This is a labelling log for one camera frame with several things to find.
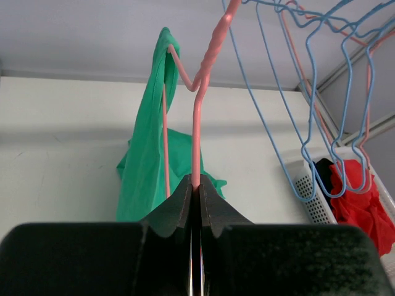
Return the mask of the green tank top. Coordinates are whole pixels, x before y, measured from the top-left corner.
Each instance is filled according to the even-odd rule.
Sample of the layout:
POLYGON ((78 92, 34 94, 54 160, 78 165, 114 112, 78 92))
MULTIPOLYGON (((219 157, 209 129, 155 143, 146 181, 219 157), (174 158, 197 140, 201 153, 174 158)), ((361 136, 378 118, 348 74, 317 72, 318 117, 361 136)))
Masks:
POLYGON ((165 173, 162 99, 170 107, 175 95, 178 70, 167 48, 180 46, 164 27, 156 42, 151 74, 135 120, 128 151, 117 165, 120 194, 116 219, 138 221, 166 200, 165 178, 173 192, 185 175, 191 173, 192 137, 168 130, 169 173, 165 173))

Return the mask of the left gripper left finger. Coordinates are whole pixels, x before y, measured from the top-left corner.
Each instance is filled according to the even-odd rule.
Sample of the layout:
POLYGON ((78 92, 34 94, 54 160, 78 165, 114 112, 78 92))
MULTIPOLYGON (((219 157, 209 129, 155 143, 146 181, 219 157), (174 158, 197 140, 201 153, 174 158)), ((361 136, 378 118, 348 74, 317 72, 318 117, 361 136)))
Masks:
POLYGON ((192 185, 137 222, 25 223, 1 241, 2 295, 187 295, 192 185))

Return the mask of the black tank top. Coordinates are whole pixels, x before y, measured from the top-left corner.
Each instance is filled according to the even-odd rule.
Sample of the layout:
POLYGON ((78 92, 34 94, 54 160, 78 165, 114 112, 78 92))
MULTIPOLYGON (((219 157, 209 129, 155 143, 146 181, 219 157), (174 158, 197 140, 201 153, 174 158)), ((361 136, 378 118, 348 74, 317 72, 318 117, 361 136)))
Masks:
POLYGON ((322 158, 319 161, 314 162, 315 169, 322 180, 323 187, 328 193, 333 189, 333 185, 331 183, 332 172, 330 170, 330 166, 332 164, 333 162, 327 158, 322 158))

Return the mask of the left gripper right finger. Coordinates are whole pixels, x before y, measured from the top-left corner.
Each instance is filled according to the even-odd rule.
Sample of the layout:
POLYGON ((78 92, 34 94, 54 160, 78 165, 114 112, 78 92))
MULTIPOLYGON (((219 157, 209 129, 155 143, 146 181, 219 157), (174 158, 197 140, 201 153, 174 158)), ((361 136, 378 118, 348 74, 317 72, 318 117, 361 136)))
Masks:
POLYGON ((206 295, 388 295, 373 242, 334 224, 254 224, 201 176, 206 295))

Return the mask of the blue hanger of black top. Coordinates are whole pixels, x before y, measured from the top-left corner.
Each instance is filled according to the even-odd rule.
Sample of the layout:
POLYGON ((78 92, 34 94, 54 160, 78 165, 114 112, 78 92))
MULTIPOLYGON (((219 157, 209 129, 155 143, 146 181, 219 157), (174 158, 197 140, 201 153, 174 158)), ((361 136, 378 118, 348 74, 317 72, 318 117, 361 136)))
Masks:
POLYGON ((296 48, 295 48, 293 40, 292 40, 291 34, 287 28, 285 19, 283 17, 283 13, 280 12, 278 17, 279 17, 281 29, 283 30, 283 34, 284 34, 284 37, 285 37, 285 40, 287 43, 289 53, 291 55, 291 59, 293 61, 294 67, 296 69, 296 73, 299 77, 299 82, 300 82, 301 88, 304 91, 304 94, 307 96, 307 102, 309 103, 310 107, 314 108, 314 111, 312 112, 312 114, 314 115, 314 118, 315 118, 317 126, 319 127, 319 130, 324 133, 323 139, 324 139, 325 144, 327 145, 327 149, 330 153, 330 156, 333 158, 333 162, 336 165, 336 169, 338 171, 339 178, 343 179, 343 187, 350 186, 350 183, 349 183, 349 180, 348 180, 348 177, 345 172, 344 165, 343 165, 343 161, 340 161, 340 163, 338 163, 339 158, 333 153, 333 151, 335 151, 335 148, 333 148, 333 149, 331 148, 331 145, 334 143, 333 136, 335 134, 328 128, 326 121, 322 117, 322 113, 320 111, 320 106, 317 103, 318 97, 316 95, 316 91, 315 91, 315 89, 312 89, 309 81, 307 80, 307 78, 305 76, 302 64, 299 60, 299 56, 297 54, 296 48))

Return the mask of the pink hanger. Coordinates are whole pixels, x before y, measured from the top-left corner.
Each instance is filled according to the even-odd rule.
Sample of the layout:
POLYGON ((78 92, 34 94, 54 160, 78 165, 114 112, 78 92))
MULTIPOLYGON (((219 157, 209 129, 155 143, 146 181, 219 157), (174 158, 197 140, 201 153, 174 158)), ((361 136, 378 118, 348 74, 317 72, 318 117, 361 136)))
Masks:
MULTIPOLYGON (((394 3, 394 1, 387 1, 375 6, 371 11, 367 12, 363 17, 361 17, 356 22, 349 22, 346 19, 333 16, 334 12, 336 12, 337 10, 339 10, 340 8, 342 8, 348 3, 349 1, 340 1, 337 5, 334 6, 334 8, 329 10, 327 13, 320 14, 318 12, 311 12, 303 9, 297 3, 297 1, 288 1, 286 4, 283 4, 281 1, 274 2, 274 5, 277 6, 277 8, 275 9, 276 13, 277 14, 279 14, 280 12, 283 13, 284 11, 287 10, 291 14, 292 18, 294 19, 296 25, 299 28, 304 28, 310 25, 312 22, 318 22, 318 27, 306 39, 306 49, 310 61, 312 63, 312 70, 313 70, 313 84, 311 84, 311 87, 312 89, 315 89, 315 91, 316 91, 315 82, 317 78, 317 69, 316 69, 315 59, 312 55, 312 51, 310 50, 310 39, 313 37, 314 34, 316 34, 321 29, 323 25, 328 26, 333 33, 339 33, 345 36, 345 38, 341 43, 341 50, 346 58, 346 67, 348 69, 349 74, 347 81, 346 97, 343 107, 343 119, 340 127, 341 131, 344 128, 344 120, 346 119, 346 110, 347 110, 347 105, 350 95, 350 86, 351 86, 351 78, 352 78, 351 58, 347 50, 345 49, 345 43, 346 41, 352 40, 362 46, 362 49, 364 50, 364 54, 368 59, 368 67, 370 69, 370 71, 368 72, 368 79, 369 79, 368 85, 370 86, 374 82, 374 76, 375 76, 374 71, 372 70, 372 65, 373 65, 372 57, 371 57, 372 47, 376 45, 377 42, 381 41, 385 36, 387 36, 388 33, 390 33, 387 31, 387 27, 389 27, 392 23, 394 23, 394 19, 392 18, 387 23, 385 23, 382 27, 372 29, 364 34, 360 34, 359 27, 366 19, 368 19, 371 15, 377 13, 379 10, 382 10, 385 7, 390 6, 391 4, 394 3)), ((340 192, 341 194, 343 194, 346 190, 350 190, 357 194, 363 194, 369 191, 371 187, 372 172, 370 166, 370 159, 368 154, 363 148, 363 145, 369 134, 367 120, 370 118, 370 110, 368 104, 370 102, 371 93, 372 93, 371 91, 368 92, 367 98, 365 100, 365 108, 361 121, 360 132, 357 138, 353 140, 351 145, 352 151, 360 158, 361 161, 362 174, 364 174, 362 177, 362 183, 360 187, 356 187, 356 188, 353 188, 351 185, 347 187, 342 187, 342 190, 340 192)), ((312 124, 312 121, 315 120, 314 115, 312 114, 313 111, 314 108, 310 107, 309 124, 312 124)), ((334 138, 333 140, 334 143, 331 145, 332 149, 335 148, 335 144, 337 144, 340 139, 341 139, 340 136, 334 138)), ((336 151, 333 151, 333 153, 339 158, 339 163, 340 161, 343 161, 343 165, 344 165, 344 160, 336 153, 336 151)))
POLYGON ((172 59, 180 74, 181 80, 184 82, 186 88, 192 93, 196 93, 193 106, 193 132, 192 132, 192 163, 191 163, 191 184, 193 192, 197 192, 201 183, 201 106, 207 88, 210 82, 210 74, 214 63, 222 49, 223 42, 230 29, 230 25, 234 16, 237 13, 241 1, 230 1, 225 9, 224 15, 218 21, 217 26, 212 32, 204 58, 200 64, 200 69, 191 80, 186 73, 183 64, 173 45, 169 45, 167 52, 171 54, 172 59))

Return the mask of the red tank top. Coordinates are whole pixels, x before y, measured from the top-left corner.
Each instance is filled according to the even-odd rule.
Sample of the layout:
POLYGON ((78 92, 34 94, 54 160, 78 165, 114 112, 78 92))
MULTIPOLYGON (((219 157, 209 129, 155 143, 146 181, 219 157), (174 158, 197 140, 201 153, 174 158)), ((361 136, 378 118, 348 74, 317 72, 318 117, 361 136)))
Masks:
MULTIPOLYGON (((345 172, 350 185, 359 187, 362 183, 362 168, 357 160, 344 161, 345 172)), ((329 166, 331 194, 338 194, 343 187, 335 165, 329 166)), ((375 244, 380 256, 388 254, 394 244, 394 224, 380 202, 380 193, 371 175, 370 190, 363 194, 346 190, 341 197, 331 199, 332 212, 340 224, 350 224, 365 232, 375 244)))

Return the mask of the blue hanger of white top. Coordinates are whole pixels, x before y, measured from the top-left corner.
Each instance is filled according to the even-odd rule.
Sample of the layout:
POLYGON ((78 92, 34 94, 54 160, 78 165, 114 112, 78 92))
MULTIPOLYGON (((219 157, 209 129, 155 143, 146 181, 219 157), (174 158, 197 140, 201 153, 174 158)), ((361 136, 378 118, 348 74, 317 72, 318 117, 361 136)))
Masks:
POLYGON ((254 4, 262 37, 265 36, 265 30, 260 9, 270 6, 276 13, 299 78, 298 86, 309 106, 307 136, 303 138, 286 98, 281 99, 301 144, 302 160, 307 163, 310 175, 314 179, 312 193, 305 200, 312 200, 317 195, 318 189, 323 186, 322 179, 314 168, 312 154, 308 150, 315 126, 322 135, 328 156, 335 162, 336 171, 340 174, 343 182, 340 192, 344 193, 346 190, 356 194, 366 192, 373 185, 370 180, 373 168, 368 154, 364 151, 364 143, 369 138, 368 133, 374 127, 370 122, 370 107, 377 94, 375 90, 377 74, 373 52, 385 39, 394 35, 394 18, 391 17, 381 26, 375 26, 370 30, 364 29, 364 23, 374 15, 380 15, 386 9, 393 11, 394 1, 381 1, 378 4, 371 1, 372 8, 353 21, 337 15, 337 12, 348 5, 349 1, 340 1, 325 13, 304 9, 299 1, 255 1, 254 4), (311 27, 312 29, 304 41, 312 67, 311 78, 304 77, 302 73, 302 65, 297 60, 297 52, 291 35, 288 33, 285 15, 289 15, 298 28, 311 27), (343 36, 339 48, 344 60, 324 79, 319 80, 312 43, 323 28, 327 28, 333 34, 343 36), (362 165, 362 183, 357 187, 352 187, 349 183, 345 161, 336 150, 340 146, 350 148, 353 156, 362 165))

